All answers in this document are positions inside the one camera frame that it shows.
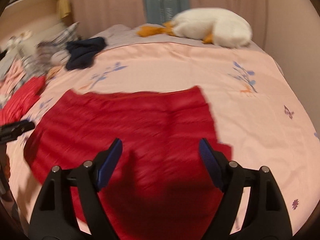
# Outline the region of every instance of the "shelf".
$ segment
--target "shelf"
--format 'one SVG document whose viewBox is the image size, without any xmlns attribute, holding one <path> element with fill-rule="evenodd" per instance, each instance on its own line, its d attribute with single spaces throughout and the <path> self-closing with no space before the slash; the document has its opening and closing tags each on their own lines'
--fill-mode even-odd
<svg viewBox="0 0 320 240">
<path fill-rule="evenodd" d="M 45 2 L 48 0 L 17 0 L 11 4 L 9 4 L 2 13 L 0 19 L 6 18 L 14 13 L 17 13 L 23 9 L 29 8 L 35 4 Z"/>
</svg>

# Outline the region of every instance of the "plush toy body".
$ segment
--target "plush toy body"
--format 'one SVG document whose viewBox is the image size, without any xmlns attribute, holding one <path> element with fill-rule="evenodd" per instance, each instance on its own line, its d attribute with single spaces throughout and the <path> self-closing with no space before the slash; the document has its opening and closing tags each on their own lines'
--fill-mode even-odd
<svg viewBox="0 0 320 240">
<path fill-rule="evenodd" d="M 165 26 L 155 28 L 153 34 L 167 33 L 228 48 L 246 46 L 252 38 L 249 23 L 234 12 L 222 8 L 189 9 L 178 13 Z M 152 35 L 151 28 L 142 28 L 138 35 Z"/>
</svg>

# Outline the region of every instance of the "blue gripper pad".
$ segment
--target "blue gripper pad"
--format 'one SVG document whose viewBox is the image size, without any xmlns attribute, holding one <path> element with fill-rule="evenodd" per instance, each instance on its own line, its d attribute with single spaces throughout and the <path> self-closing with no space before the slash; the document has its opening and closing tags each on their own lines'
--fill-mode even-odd
<svg viewBox="0 0 320 240">
<path fill-rule="evenodd" d="M 208 145 L 204 139 L 200 140 L 199 154 L 205 167 L 207 168 L 207 171 L 212 179 L 213 184 L 215 185 L 215 187 L 219 188 L 222 191 L 223 181 L 221 168 L 213 155 L 210 145 Z"/>
<path fill-rule="evenodd" d="M 99 191 L 108 184 L 112 173 L 115 170 L 116 165 L 121 157 L 121 154 L 122 141 L 118 140 L 114 147 L 110 149 L 108 157 L 106 158 L 101 168 L 98 170 L 97 188 Z"/>
</svg>

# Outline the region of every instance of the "red garment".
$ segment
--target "red garment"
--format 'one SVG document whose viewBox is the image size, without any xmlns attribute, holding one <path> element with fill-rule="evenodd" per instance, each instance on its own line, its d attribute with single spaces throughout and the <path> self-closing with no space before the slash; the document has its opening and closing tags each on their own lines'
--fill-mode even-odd
<svg viewBox="0 0 320 240">
<path fill-rule="evenodd" d="M 37 125 L 25 159 L 43 183 L 52 166 L 77 167 L 116 137 L 123 154 L 99 196 L 120 239 L 200 239 L 222 196 L 200 159 L 200 139 L 231 158 L 231 148 L 217 143 L 200 89 L 109 95 L 69 90 Z M 84 220 L 72 193 L 76 215 Z"/>
<path fill-rule="evenodd" d="M 20 121 L 40 99 L 39 92 L 45 85 L 45 76 L 33 77 L 20 87 L 0 110 L 0 125 Z"/>
</svg>

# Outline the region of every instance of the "yellow object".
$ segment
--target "yellow object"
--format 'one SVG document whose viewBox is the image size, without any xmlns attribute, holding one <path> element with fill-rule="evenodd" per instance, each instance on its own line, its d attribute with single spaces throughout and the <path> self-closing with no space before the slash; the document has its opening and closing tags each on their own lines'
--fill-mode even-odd
<svg viewBox="0 0 320 240">
<path fill-rule="evenodd" d="M 148 37 L 156 34 L 165 33 L 170 36 L 175 36 L 173 33 L 173 26 L 171 22 L 165 22 L 163 24 L 164 27 L 154 27 L 154 26 L 142 26 L 140 30 L 137 31 L 137 35 L 141 37 Z M 213 42 L 213 35 L 210 33 L 208 34 L 203 40 L 202 43 L 212 43 Z"/>
<path fill-rule="evenodd" d="M 205 36 L 202 40 L 202 43 L 207 44 L 207 43 L 211 43 L 213 42 L 213 35 L 212 33 L 208 34 L 207 36 Z"/>
<path fill-rule="evenodd" d="M 61 20 L 62 18 L 68 16 L 71 13 L 71 6 L 69 0 L 58 0 L 57 3 L 57 14 L 58 18 Z"/>
</svg>

